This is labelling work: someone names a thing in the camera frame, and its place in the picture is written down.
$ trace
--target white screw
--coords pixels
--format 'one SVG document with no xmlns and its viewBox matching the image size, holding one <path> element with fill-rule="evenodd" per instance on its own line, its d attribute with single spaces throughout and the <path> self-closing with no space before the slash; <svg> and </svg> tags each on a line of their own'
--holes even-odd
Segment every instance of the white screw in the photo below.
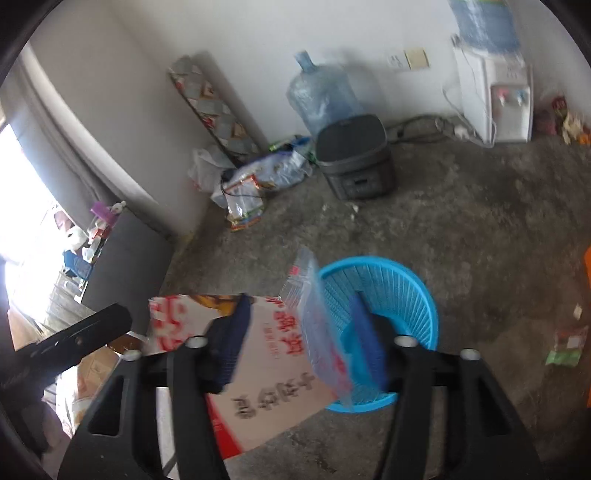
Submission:
<svg viewBox="0 0 591 480">
<path fill-rule="evenodd" d="M 464 348 L 464 350 L 460 352 L 460 356 L 464 360 L 468 360 L 470 362 L 475 362 L 482 358 L 480 356 L 480 352 L 478 350 L 474 350 L 473 348 Z"/>
<path fill-rule="evenodd" d="M 415 337 L 410 337 L 408 335 L 399 335 L 394 339 L 394 343 L 398 346 L 403 346 L 405 348 L 413 348 L 418 345 L 417 339 Z"/>
<path fill-rule="evenodd" d="M 195 337 L 188 338 L 185 342 L 188 348 L 203 348 L 207 345 L 207 338 L 201 335 L 197 335 Z"/>
<path fill-rule="evenodd" d="M 127 362 L 135 362 L 142 357 L 142 352 L 139 350 L 127 350 L 121 358 Z"/>
</svg>

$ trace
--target plastic bag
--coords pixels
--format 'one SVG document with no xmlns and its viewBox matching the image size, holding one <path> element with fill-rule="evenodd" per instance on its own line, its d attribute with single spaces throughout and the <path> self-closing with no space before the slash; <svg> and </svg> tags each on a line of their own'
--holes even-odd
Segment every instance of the plastic bag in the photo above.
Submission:
<svg viewBox="0 0 591 480">
<path fill-rule="evenodd" d="M 222 172 L 229 168 L 235 167 L 217 145 L 212 145 L 193 150 L 193 166 L 187 174 L 197 189 L 211 193 L 219 185 Z"/>
<path fill-rule="evenodd" d="M 312 175 L 312 165 L 306 158 L 310 149 L 310 139 L 299 139 L 291 151 L 276 151 L 244 165 L 234 172 L 231 180 L 220 185 L 219 179 L 212 190 L 211 200 L 221 208 L 228 208 L 228 185 L 233 185 L 254 176 L 261 196 L 264 192 L 277 192 L 298 184 Z"/>
<path fill-rule="evenodd" d="M 267 192 L 276 192 L 296 185 L 312 175 L 312 166 L 298 152 L 274 152 L 264 158 L 241 167 L 232 180 L 254 175 L 258 184 Z"/>
<path fill-rule="evenodd" d="M 308 248 L 300 249 L 280 299 L 300 321 L 314 373 L 333 390 L 345 407 L 351 408 L 352 383 L 348 368 L 324 303 L 324 284 L 316 258 Z"/>
<path fill-rule="evenodd" d="M 554 332 L 554 350 L 548 354 L 546 365 L 576 367 L 587 341 L 589 327 L 559 329 Z"/>
<path fill-rule="evenodd" d="M 223 188 L 228 203 L 228 220 L 232 232 L 243 230 L 257 223 L 265 209 L 261 188 L 253 175 Z"/>
</svg>

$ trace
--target gray rice cooker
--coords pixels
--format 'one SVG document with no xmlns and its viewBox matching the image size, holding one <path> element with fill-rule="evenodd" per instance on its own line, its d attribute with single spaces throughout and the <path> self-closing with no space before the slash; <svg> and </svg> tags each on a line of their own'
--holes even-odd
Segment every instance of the gray rice cooker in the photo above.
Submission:
<svg viewBox="0 0 591 480">
<path fill-rule="evenodd" d="M 386 130 L 375 115 L 325 127 L 316 141 L 316 159 L 339 200 L 368 199 L 394 189 L 394 161 Z"/>
</svg>

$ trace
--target white plastic bag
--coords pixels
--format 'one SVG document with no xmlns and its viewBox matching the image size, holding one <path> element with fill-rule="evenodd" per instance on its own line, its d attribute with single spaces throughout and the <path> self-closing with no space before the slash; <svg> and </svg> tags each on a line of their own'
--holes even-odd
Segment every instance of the white plastic bag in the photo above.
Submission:
<svg viewBox="0 0 591 480">
<path fill-rule="evenodd" d="M 193 166 L 189 169 L 188 175 L 196 188 L 202 192 L 212 193 L 220 185 L 222 172 L 229 168 L 235 168 L 230 159 L 217 145 L 212 145 L 208 149 L 193 150 Z"/>
</svg>

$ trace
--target wall outlet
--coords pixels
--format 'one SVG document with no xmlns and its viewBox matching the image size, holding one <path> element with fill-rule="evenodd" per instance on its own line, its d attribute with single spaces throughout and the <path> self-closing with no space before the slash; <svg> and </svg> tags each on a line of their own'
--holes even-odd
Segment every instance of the wall outlet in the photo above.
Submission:
<svg viewBox="0 0 591 480">
<path fill-rule="evenodd" d="M 408 60 L 406 58 L 406 55 L 404 54 L 404 52 L 402 50 L 393 51 L 393 52 L 386 54 L 386 60 L 392 70 L 398 70 L 398 71 L 410 70 L 410 65 L 408 64 Z"/>
</svg>

